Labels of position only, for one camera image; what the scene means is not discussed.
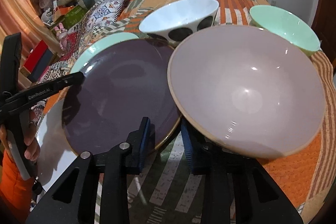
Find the person's left hand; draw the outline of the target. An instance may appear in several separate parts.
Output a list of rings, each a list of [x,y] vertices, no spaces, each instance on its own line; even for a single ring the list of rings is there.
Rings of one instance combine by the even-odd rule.
[[[35,136],[37,133],[37,126],[33,122],[35,118],[36,114],[34,113],[33,110],[30,110],[30,120],[31,120],[30,125],[27,131],[24,133],[24,142],[25,145],[27,146],[27,149],[25,151],[25,158],[32,162],[35,162],[37,160],[41,152],[41,148]],[[9,143],[7,141],[7,131],[4,125],[1,125],[0,138],[8,157],[10,158],[11,161],[14,161],[10,151]]]

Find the orange sleeve forearm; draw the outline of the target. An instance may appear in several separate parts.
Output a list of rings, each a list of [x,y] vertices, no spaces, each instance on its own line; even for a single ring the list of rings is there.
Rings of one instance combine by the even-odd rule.
[[[3,154],[1,177],[1,223],[25,223],[29,213],[34,178],[23,180],[13,160]]]

